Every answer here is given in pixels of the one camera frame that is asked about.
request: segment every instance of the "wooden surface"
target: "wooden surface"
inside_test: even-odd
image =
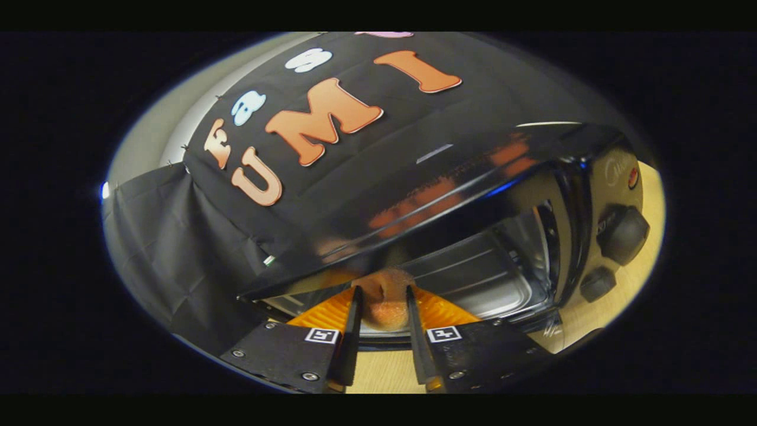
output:
[[[571,303],[560,310],[562,329],[551,338],[542,332],[529,336],[551,352],[558,352],[598,327],[606,327],[633,300],[657,260],[665,226],[665,198],[657,171],[640,163],[644,189],[642,215],[650,234],[636,258],[615,275],[617,285],[594,303]],[[425,393],[418,385],[413,353],[406,351],[359,352],[354,385],[347,393]]]

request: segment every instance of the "orange gripper pad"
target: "orange gripper pad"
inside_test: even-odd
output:
[[[339,330],[344,334],[354,294],[355,289],[351,287],[299,314],[287,324],[298,327],[328,328]]]
[[[452,302],[413,286],[418,313],[424,330],[478,322],[481,319]]]

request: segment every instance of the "brand logo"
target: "brand logo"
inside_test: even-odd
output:
[[[607,186],[615,186],[620,181],[623,171],[628,167],[628,157],[617,159],[611,157],[605,165],[605,181]]]

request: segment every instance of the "letter m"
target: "letter m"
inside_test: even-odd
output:
[[[384,110],[368,106],[345,92],[339,80],[324,80],[307,92],[310,113],[280,111],[266,125],[266,132],[277,133],[300,155],[304,167],[316,162],[326,152],[323,145],[311,143],[305,136],[328,143],[339,142],[332,116],[341,124],[340,130],[355,133],[378,120]]]

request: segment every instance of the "black knob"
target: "black knob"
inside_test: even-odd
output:
[[[591,271],[581,282],[581,295],[589,303],[606,295],[615,286],[615,274],[601,266]]]
[[[600,225],[604,230],[597,236],[602,256],[628,265],[644,246],[650,225],[633,206],[619,206],[607,218],[609,223]]]

